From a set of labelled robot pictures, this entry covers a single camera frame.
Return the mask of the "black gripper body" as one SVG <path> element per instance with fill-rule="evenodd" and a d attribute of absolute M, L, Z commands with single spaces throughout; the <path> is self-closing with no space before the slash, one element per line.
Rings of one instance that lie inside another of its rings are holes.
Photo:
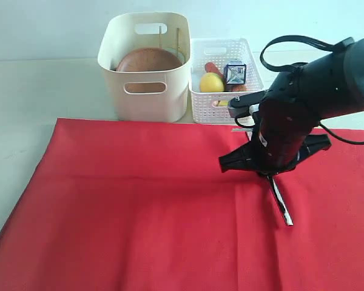
<path fill-rule="evenodd" d="M 250 106 L 258 129 L 252 134 L 250 163 L 261 174 L 287 172 L 320 151 L 309 137 L 319 116 L 303 103 L 265 101 Z"/>

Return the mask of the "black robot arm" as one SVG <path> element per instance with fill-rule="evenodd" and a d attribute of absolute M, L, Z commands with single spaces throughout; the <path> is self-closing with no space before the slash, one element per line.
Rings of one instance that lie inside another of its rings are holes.
<path fill-rule="evenodd" d="M 274 44 L 299 42 L 325 52 L 312 62 L 266 68 L 277 77 L 267 90 L 233 98 L 230 116 L 251 116 L 250 140 L 219 159 L 222 172 L 244 170 L 273 176 L 328 150 L 334 133 L 312 134 L 324 119 L 364 111 L 364 39 L 328 44 L 300 35 L 275 38 Z"/>

